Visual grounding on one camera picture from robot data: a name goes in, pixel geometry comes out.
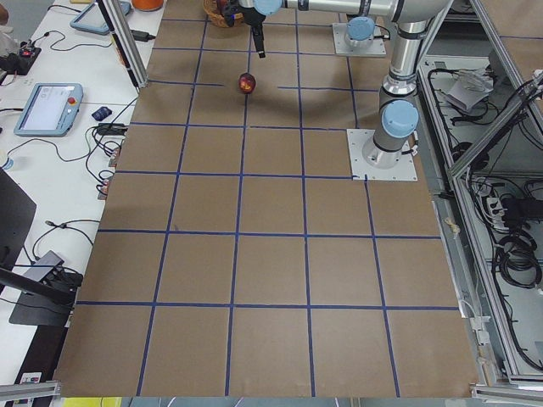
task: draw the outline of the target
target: wicker basket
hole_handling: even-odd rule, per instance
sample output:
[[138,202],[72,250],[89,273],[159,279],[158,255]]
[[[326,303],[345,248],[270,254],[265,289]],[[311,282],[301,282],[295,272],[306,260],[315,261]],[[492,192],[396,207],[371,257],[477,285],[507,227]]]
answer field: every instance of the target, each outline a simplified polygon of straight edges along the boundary
[[[224,17],[219,13],[216,0],[204,0],[204,10],[210,16],[211,23],[217,27],[228,28]],[[244,16],[241,13],[234,15],[234,27],[241,25],[244,22]]]

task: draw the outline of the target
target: red apple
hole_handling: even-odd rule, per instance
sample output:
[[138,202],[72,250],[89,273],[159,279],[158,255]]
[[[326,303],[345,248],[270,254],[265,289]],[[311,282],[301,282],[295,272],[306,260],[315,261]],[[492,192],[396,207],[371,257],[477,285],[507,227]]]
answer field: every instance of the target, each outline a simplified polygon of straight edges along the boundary
[[248,95],[256,88],[256,79],[249,72],[245,72],[239,76],[238,86],[242,93]]

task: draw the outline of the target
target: grid square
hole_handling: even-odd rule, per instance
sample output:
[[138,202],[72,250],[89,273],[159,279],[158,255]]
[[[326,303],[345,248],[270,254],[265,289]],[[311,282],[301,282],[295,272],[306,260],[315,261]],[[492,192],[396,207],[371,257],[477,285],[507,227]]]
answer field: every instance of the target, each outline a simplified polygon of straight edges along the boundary
[[154,49],[147,72],[153,81],[194,82],[199,51]]
[[439,236],[424,181],[369,181],[368,188],[378,235]]
[[228,309],[157,308],[141,395],[224,394],[227,337]]
[[280,8],[277,13],[268,15],[264,22],[264,31],[269,24],[295,24],[296,9],[295,8]]
[[534,52],[535,49],[543,48],[543,34],[540,38],[502,38],[503,45],[515,65],[518,67],[518,72],[524,80],[528,81],[532,78],[534,70],[540,69],[543,66],[543,55]]
[[478,375],[457,311],[389,311],[389,327],[402,397],[469,397]]
[[300,53],[322,53],[335,55],[336,49],[333,45],[332,21],[330,25],[299,25],[299,52]]
[[115,174],[100,228],[165,231],[175,180],[165,175]]
[[162,20],[154,47],[200,49],[204,27],[199,21]]
[[333,235],[369,235],[364,185],[351,180],[306,180],[307,230]]
[[251,74],[257,78],[259,92],[264,88],[266,93],[268,88],[278,86],[298,87],[298,59],[293,54],[268,53],[264,59],[251,54]]
[[190,123],[198,125],[243,125],[245,95],[230,86],[196,86]]
[[377,129],[381,122],[379,92],[355,92],[357,129]]
[[233,253],[232,236],[170,235],[159,301],[229,303]]
[[350,89],[346,58],[327,55],[300,55],[299,78],[303,87]]
[[[296,27],[293,25],[267,25],[264,29],[266,36],[266,51],[280,53],[296,52]],[[251,51],[255,44],[251,42]]]
[[304,127],[320,129],[355,128],[353,97],[349,91],[302,90]]
[[458,300],[440,240],[378,240],[387,305],[456,307]]
[[[231,27],[225,30],[208,24],[205,30],[205,49],[232,49],[236,51],[247,51],[249,49],[250,28],[247,25]],[[242,54],[247,62],[247,54]]]
[[220,83],[233,89],[238,86],[239,75],[246,70],[247,53],[203,51],[198,71],[198,82]]
[[304,130],[304,155],[308,176],[351,176],[345,131]]
[[239,238],[236,304],[307,304],[302,237]]
[[381,305],[371,239],[310,238],[311,303]]
[[151,82],[139,93],[132,122],[184,125],[192,92],[189,85]]
[[117,170],[177,171],[185,127],[131,125]]
[[311,396],[307,311],[234,311],[230,395]]
[[162,19],[205,20],[205,17],[202,2],[199,0],[168,0]]
[[383,311],[314,309],[311,326],[317,397],[395,397]]
[[389,73],[390,60],[384,58],[351,58],[350,73],[355,89],[376,90]]
[[323,25],[328,28],[332,25],[332,23],[338,23],[339,20],[339,13],[334,12],[298,12],[298,24],[312,24],[312,25]]
[[174,207],[174,231],[235,231],[239,179],[182,176]]
[[301,180],[245,177],[241,231],[303,233]]
[[300,175],[298,130],[248,129],[245,136],[246,174]]
[[[515,3],[509,3],[507,0],[492,0],[492,2],[483,0],[481,3],[484,5],[492,25],[500,36],[543,38],[543,27],[541,27],[540,23],[541,4],[539,2],[519,0]],[[512,15],[523,23],[511,24]]]
[[247,125],[283,126],[299,128],[299,99],[295,89],[259,87],[247,100]]
[[98,233],[78,299],[153,301],[163,246],[161,233]]
[[141,306],[77,305],[54,373],[63,397],[136,394],[150,312]]
[[190,127],[183,153],[183,172],[238,174],[242,129]]

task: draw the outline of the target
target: white desk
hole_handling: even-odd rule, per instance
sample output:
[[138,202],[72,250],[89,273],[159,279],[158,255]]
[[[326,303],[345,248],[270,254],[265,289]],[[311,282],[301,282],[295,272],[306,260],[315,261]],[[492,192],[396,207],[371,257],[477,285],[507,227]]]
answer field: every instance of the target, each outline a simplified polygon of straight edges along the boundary
[[[68,0],[57,0],[55,4],[73,7]],[[155,35],[163,10],[162,8],[152,13],[133,10],[127,20],[132,29]],[[67,14],[65,11],[61,8],[51,9],[38,26],[34,38],[38,38],[45,31],[58,30],[67,37],[58,45],[59,47],[70,47],[82,42],[108,43],[108,36],[97,36],[71,29],[69,23],[73,14]],[[42,47],[42,54],[31,68],[29,75],[17,77],[12,84],[0,88],[0,108],[23,107],[34,83],[37,82],[81,83],[85,95],[72,129],[65,137],[48,138],[49,141],[57,144],[63,157],[79,157],[87,151],[85,131],[88,127],[97,124],[91,113],[100,106],[107,105],[113,110],[113,114],[109,117],[112,119],[137,93],[113,47],[79,47],[69,52],[55,52],[49,49],[49,45],[56,38],[52,34],[38,43]],[[137,46],[142,54],[143,62],[147,65],[153,42],[138,42]],[[127,109],[117,122],[128,124],[132,111],[133,107]],[[0,134],[0,148],[5,151],[27,140],[26,137],[17,137],[13,133],[18,117],[17,113],[0,113],[0,126],[3,128]],[[86,171],[84,159],[64,163],[57,157],[53,146],[40,142],[32,142],[18,149],[13,153],[12,158],[14,166],[7,171],[8,174],[20,184],[37,205],[36,217],[25,244],[29,250],[36,239],[50,229],[45,225],[45,220],[62,222],[73,219],[99,220],[101,218],[104,201],[97,200],[96,181]],[[97,174],[100,170],[108,168],[108,162],[109,159],[102,151],[97,150],[90,159],[89,166]],[[78,224],[77,227],[87,232],[92,238],[98,229],[98,225],[88,223]],[[44,254],[49,249],[64,259],[66,266],[84,273],[91,246],[78,232],[59,230],[51,233],[43,239],[37,252]],[[18,263],[28,264],[28,259],[24,254],[21,254]],[[22,273],[26,271],[26,268],[15,268],[14,271]],[[19,291],[6,287],[0,297],[16,301],[19,294]],[[16,326],[8,323],[13,307],[11,304],[0,302],[0,360],[2,361],[0,384],[14,383],[36,331],[34,326]]]
[[[71,4],[68,0],[57,0],[72,8],[83,9],[84,5]],[[147,31],[156,35],[164,8],[154,12],[143,12],[133,9],[126,20],[130,28]],[[55,47],[66,49],[76,44],[92,43],[108,45],[110,36],[100,36],[90,32],[74,30],[70,21],[75,13],[64,8],[52,8],[37,27],[32,39],[45,32],[56,30],[66,35],[66,39]],[[4,98],[26,100],[37,82],[78,82],[83,85],[84,102],[126,104],[136,97],[125,67],[120,63],[115,47],[78,47],[69,52],[54,51],[51,44],[62,36],[52,32],[49,36],[36,42],[42,49],[40,56],[32,66],[29,75],[18,77],[9,86],[0,88]],[[137,42],[142,60],[147,66],[154,42]]]

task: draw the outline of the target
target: metal plate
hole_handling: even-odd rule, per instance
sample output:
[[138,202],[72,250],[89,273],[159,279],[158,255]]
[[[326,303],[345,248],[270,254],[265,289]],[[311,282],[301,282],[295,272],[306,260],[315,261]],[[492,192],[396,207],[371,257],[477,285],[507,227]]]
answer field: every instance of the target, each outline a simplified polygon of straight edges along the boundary
[[[389,170],[381,170],[368,164],[362,156],[362,147],[367,139],[373,136],[375,130],[368,129],[347,129],[347,140],[349,141],[350,170],[354,180],[380,181],[416,181],[417,172],[413,164],[413,157],[410,154],[402,155],[398,164]],[[404,150],[409,150],[409,143],[406,142]]]
[[[347,23],[333,23],[333,45],[336,48],[337,55],[345,55],[348,57],[385,57],[387,52],[384,49],[384,42],[381,39],[374,39],[372,45],[367,48],[353,48],[345,42],[344,36],[347,31]],[[380,36],[381,30],[375,27],[374,36]]]

